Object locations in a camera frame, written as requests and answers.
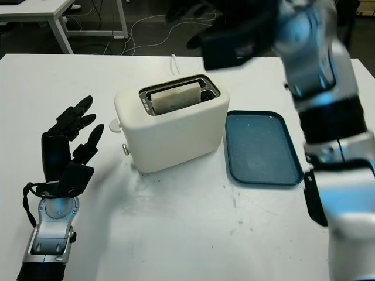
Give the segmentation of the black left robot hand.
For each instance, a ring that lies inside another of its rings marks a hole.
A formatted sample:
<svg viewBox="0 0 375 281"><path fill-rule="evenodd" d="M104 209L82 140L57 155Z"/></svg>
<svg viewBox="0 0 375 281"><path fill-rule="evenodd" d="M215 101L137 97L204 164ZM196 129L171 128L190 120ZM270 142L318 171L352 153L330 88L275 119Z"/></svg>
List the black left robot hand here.
<svg viewBox="0 0 375 281"><path fill-rule="evenodd" d="M94 173L94 168L87 163L98 152L103 124L93 129L86 143L70 151L70 142L96 119L96 114L86 114L92 103L93 97L89 95L77 105L68 107L56 118L56 124L42 134L43 171L46 191L51 196L75 197L82 194Z"/></svg>

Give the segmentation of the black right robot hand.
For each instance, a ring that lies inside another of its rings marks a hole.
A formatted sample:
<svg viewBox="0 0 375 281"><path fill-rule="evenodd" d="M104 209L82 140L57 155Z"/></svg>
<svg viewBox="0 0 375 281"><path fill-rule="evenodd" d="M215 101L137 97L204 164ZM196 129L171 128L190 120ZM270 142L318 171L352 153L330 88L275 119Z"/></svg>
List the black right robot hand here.
<svg viewBox="0 0 375 281"><path fill-rule="evenodd" d="M279 5L280 1L170 1L165 22L178 22L188 14L198 18L212 8L219 17L188 41L189 49L202 49L212 40L228 42L235 49L249 44L261 52L274 42Z"/></svg>

